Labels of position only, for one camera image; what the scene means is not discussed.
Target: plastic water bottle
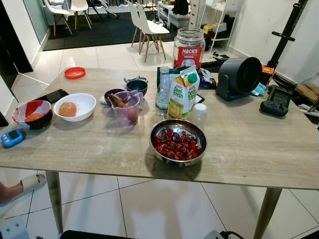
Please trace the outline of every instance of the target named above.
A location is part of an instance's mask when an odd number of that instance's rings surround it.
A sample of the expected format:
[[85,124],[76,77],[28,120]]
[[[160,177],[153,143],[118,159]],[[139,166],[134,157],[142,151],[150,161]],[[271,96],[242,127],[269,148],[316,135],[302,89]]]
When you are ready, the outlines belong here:
[[167,109],[169,103],[169,67],[162,66],[160,68],[160,83],[158,93],[155,99],[155,106],[158,121],[165,120],[167,117]]
[[207,114],[206,114],[207,106],[204,104],[195,104],[193,107],[193,111],[189,116],[189,121],[192,122],[194,125],[199,127],[201,130],[204,130]]

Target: red label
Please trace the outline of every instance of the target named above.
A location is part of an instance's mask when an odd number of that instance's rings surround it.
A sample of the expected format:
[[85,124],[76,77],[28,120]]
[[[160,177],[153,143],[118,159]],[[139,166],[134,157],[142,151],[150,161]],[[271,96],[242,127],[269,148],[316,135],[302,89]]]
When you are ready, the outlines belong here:
[[177,60],[174,60],[174,68],[193,66],[200,68],[201,47],[179,47]]

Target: purple measuring jug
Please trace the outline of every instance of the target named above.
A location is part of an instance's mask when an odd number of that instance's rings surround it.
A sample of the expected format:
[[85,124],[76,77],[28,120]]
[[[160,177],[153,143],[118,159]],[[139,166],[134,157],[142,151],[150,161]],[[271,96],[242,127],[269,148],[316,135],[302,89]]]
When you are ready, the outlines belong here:
[[126,93],[128,93],[128,102],[126,104],[128,106],[127,108],[114,107],[112,105],[116,121],[121,126],[135,125],[139,119],[139,107],[144,104],[142,92],[134,90],[127,91]]

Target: wooden table top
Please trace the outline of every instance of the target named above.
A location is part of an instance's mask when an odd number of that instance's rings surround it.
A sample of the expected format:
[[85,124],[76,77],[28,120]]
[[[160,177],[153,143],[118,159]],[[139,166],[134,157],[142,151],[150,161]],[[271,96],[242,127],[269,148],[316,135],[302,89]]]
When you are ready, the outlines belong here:
[[[156,159],[149,143],[155,113],[156,72],[86,69],[85,77],[67,80],[61,73],[42,95],[58,89],[69,94],[89,93],[96,100],[92,116],[67,122],[53,116],[46,129],[27,131],[26,139],[0,147],[0,166],[63,172],[152,177],[197,182],[319,188],[318,131],[290,103],[284,119],[263,115],[260,102],[245,97],[225,102],[213,90],[201,90],[207,105],[207,151],[203,160],[175,168]],[[99,103],[109,89],[123,88],[123,78],[146,76],[149,88],[139,122],[120,128],[112,110]],[[4,133],[17,127],[11,122]]]

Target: green cap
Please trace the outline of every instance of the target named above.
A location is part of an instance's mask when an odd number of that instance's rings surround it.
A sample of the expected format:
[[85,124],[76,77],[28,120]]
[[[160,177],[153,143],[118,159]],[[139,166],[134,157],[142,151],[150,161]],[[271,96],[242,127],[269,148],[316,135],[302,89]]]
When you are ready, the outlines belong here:
[[191,84],[194,84],[197,81],[197,76],[196,74],[192,73],[190,75],[188,75],[187,77],[187,81]]

